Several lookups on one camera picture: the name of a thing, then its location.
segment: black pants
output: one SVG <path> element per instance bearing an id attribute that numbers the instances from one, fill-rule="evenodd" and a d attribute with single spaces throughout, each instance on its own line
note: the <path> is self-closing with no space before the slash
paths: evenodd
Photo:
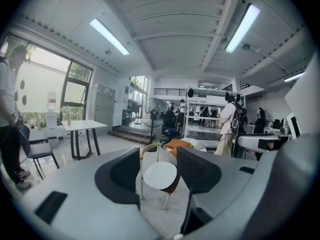
<path id="1" fill-rule="evenodd" d="M 0 149 L 6 172 L 14 183 L 20 182 L 18 173 L 20 167 L 20 139 L 17 128 L 11 126 L 0 127 Z"/>

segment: monitor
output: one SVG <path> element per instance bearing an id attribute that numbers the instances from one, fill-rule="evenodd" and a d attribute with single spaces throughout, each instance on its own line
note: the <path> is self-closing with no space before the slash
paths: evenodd
<path id="1" fill-rule="evenodd" d="M 288 115 L 286 117 L 286 119 L 288 120 L 288 124 L 289 124 L 292 138 L 295 140 L 296 138 L 298 138 L 301 135 L 301 130 L 298 125 L 297 119 L 293 113 Z"/>

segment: white table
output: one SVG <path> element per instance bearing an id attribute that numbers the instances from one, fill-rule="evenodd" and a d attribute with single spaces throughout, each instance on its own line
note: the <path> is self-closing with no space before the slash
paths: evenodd
<path id="1" fill-rule="evenodd" d="M 80 159 L 86 159 L 91 153 L 91 146 L 90 146 L 90 138 L 89 138 L 89 131 L 88 129 L 92 129 L 92 134 L 93 134 L 93 140 L 96 148 L 96 152 L 98 156 L 100 156 L 100 150 L 98 146 L 98 141 L 97 141 L 97 135 L 96 135 L 96 128 L 99 127 L 106 127 L 107 125 L 96 122 L 94 120 L 79 120 L 79 121 L 71 121 L 71 125 L 68 125 L 68 121 L 62 121 L 61 122 L 64 129 L 66 131 L 70 131 L 70 143 L 71 143 L 71 155 L 72 158 L 77 158 L 78 160 Z M 86 139 L 88 141 L 88 146 L 89 146 L 89 151 L 85 156 L 80 155 L 80 150 L 79 150 L 79 136 L 78 136 L 78 131 L 80 130 L 85 130 L 86 132 Z M 76 156 L 75 156 L 75 151 L 74 151 L 74 132 L 75 132 L 75 149 L 76 149 Z"/>

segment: tiled floor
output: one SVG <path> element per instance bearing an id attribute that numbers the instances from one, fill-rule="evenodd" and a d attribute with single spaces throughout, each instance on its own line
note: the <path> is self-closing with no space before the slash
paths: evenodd
<path id="1" fill-rule="evenodd" d="M 98 136 L 97 140 L 101 154 L 126 148 L 143 147 L 140 144 L 136 144 L 134 142 L 130 142 L 110 135 Z M 90 143 L 93 152 L 90 157 L 97 156 L 96 147 L 92 137 L 90 138 Z M 79 140 L 79 147 L 81 154 L 87 153 L 88 143 L 85 136 L 83 136 Z M 77 162 L 77 160 L 72 159 L 71 156 L 70 139 L 61 140 L 59 142 L 59 146 L 53 149 L 53 153 L 60 168 L 67 167 L 68 164 Z M 156 162 L 156 155 L 156 152 L 146 153 L 143 159 L 143 171 L 145 171 L 151 164 Z M 166 150 L 164 148 L 160 149 L 159 160 L 165 162 L 169 161 L 169 158 L 166 155 Z M 24 168 L 25 170 L 30 170 L 31 172 L 31 175 L 26 179 L 28 181 L 31 181 L 33 186 L 41 183 L 42 180 L 37 172 L 33 160 L 26 158 L 23 149 L 21 149 L 20 151 L 20 161 L 23 161 L 21 163 L 22 168 Z M 51 156 L 41 158 L 39 159 L 39 162 L 46 178 L 50 178 L 50 175 L 52 175 L 53 173 L 59 173 Z M 16 190 L 14 187 L 15 185 L 9 179 L 7 173 L 5 172 L 3 165 L 1 165 L 1 170 L 4 174 L 5 179 L 9 183 L 10 188 L 15 191 L 15 196 L 17 198 L 21 197 L 28 191 L 25 190 L 25 192 L 20 192 Z M 173 236 L 180 233 L 180 227 L 185 217 L 189 197 L 189 190 L 187 186 L 181 178 L 176 191 L 168 200 L 167 210 L 163 210 L 167 194 L 160 190 L 149 187 L 145 183 L 143 184 L 143 186 L 145 200 L 141 200 L 140 202 L 141 213 L 166 238 L 172 239 Z M 136 178 L 136 192 L 137 194 L 140 194 L 140 174 L 138 174 Z"/>

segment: sneaker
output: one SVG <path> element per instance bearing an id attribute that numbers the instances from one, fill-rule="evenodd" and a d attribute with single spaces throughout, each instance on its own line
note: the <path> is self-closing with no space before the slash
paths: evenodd
<path id="1" fill-rule="evenodd" d="M 30 171 L 21 169 L 21 171 L 18 173 L 18 175 L 20 178 L 25 178 L 30 175 Z"/>
<path id="2" fill-rule="evenodd" d="M 18 184 L 15 184 L 17 189 L 25 190 L 31 186 L 30 181 L 21 180 Z"/>

